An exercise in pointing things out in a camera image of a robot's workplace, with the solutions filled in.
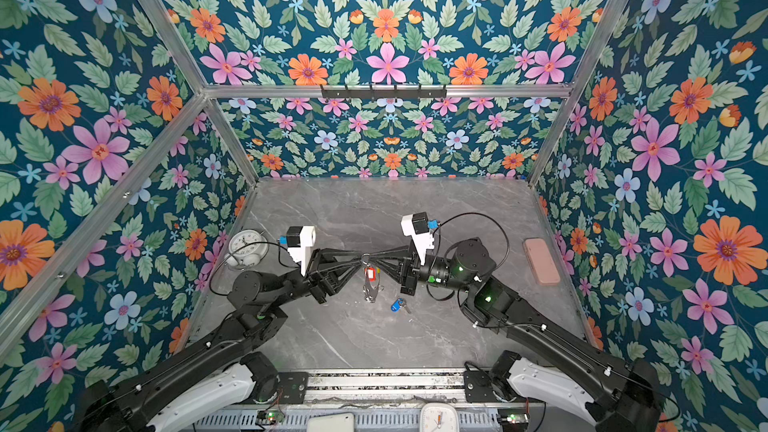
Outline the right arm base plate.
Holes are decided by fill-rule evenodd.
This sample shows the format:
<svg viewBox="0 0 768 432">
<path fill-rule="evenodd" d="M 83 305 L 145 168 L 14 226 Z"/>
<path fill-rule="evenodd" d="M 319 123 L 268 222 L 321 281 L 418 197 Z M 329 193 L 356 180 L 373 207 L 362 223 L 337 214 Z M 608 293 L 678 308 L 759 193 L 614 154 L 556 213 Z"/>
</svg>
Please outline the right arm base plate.
<svg viewBox="0 0 768 432">
<path fill-rule="evenodd" d="M 509 385 L 502 385 L 498 378 L 477 369 L 463 371 L 464 395 L 468 403 L 525 403 Z"/>
</svg>

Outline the large grey perforated keyring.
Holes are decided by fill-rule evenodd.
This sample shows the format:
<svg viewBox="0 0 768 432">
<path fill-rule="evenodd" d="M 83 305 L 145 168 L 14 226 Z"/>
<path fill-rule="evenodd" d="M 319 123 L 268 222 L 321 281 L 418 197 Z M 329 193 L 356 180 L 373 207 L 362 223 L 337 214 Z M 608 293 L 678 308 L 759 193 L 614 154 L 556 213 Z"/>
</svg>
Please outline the large grey perforated keyring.
<svg viewBox="0 0 768 432">
<path fill-rule="evenodd" d="M 361 259 L 361 266 L 364 274 L 364 281 L 363 281 L 363 294 L 364 299 L 368 303 L 375 303 L 379 290 L 380 290 L 380 269 L 375 264 L 374 260 L 371 260 L 367 257 L 367 254 L 365 254 Z M 364 269 L 366 267 L 374 267 L 378 271 L 378 281 L 377 282 L 369 282 L 365 276 Z"/>
</svg>

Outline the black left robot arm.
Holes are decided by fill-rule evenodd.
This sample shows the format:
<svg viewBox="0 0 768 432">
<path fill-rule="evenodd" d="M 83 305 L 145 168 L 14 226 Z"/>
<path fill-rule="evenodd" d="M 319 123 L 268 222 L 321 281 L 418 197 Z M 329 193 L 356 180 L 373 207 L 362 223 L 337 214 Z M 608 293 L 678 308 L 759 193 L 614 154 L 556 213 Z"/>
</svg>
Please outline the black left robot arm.
<svg viewBox="0 0 768 432">
<path fill-rule="evenodd" d="M 153 419 L 184 393 L 221 372 L 245 375 L 243 398 L 273 402 L 279 395 L 278 372 L 260 352 L 285 324 L 283 305 L 304 297 L 322 303 L 337 294 L 370 262 L 367 254 L 336 249 L 312 252 L 307 270 L 276 275 L 243 270 L 226 297 L 233 306 L 207 335 L 116 385 L 99 381 L 80 396 L 73 431 L 155 431 Z"/>
</svg>

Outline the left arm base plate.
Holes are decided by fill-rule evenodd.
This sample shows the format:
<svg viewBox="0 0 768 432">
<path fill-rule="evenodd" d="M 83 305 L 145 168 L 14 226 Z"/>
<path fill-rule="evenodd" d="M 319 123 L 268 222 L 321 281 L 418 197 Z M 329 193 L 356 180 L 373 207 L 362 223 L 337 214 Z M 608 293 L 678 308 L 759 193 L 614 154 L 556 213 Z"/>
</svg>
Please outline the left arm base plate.
<svg viewBox="0 0 768 432">
<path fill-rule="evenodd" d="M 299 405 L 309 389 L 307 372 L 280 372 L 263 384 L 257 384 L 242 401 L 247 405 Z"/>
</svg>

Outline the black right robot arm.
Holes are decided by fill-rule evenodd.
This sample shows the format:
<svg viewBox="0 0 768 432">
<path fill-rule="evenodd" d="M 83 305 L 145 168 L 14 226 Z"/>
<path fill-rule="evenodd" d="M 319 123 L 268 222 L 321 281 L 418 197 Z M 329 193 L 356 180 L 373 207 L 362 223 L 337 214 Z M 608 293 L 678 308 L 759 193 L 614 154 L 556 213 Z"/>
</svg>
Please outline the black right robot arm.
<svg viewBox="0 0 768 432">
<path fill-rule="evenodd" d="M 400 282 L 407 293 L 420 283 L 465 293 L 459 308 L 476 327 L 503 334 L 542 359 L 519 354 L 498 362 L 497 384 L 590 423 L 597 431 L 653 431 L 664 399 L 655 369 L 627 362 L 568 332 L 497 279 L 480 239 L 454 245 L 451 254 L 420 254 L 415 245 L 366 254 L 362 261 Z"/>
</svg>

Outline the key with blue tag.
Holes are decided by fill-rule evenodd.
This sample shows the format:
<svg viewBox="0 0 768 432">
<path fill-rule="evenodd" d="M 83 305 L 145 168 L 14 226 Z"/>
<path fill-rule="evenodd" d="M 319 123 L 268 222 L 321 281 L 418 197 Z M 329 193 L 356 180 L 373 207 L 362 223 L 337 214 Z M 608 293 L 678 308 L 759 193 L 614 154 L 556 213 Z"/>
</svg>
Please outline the key with blue tag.
<svg viewBox="0 0 768 432">
<path fill-rule="evenodd" d="M 411 310 L 409 308 L 409 305 L 408 305 L 407 301 L 404 298 L 402 298 L 402 297 L 397 298 L 392 303 L 392 305 L 390 306 L 390 310 L 393 313 L 398 313 L 398 312 L 404 312 L 404 313 L 407 313 L 407 314 L 411 313 Z"/>
</svg>

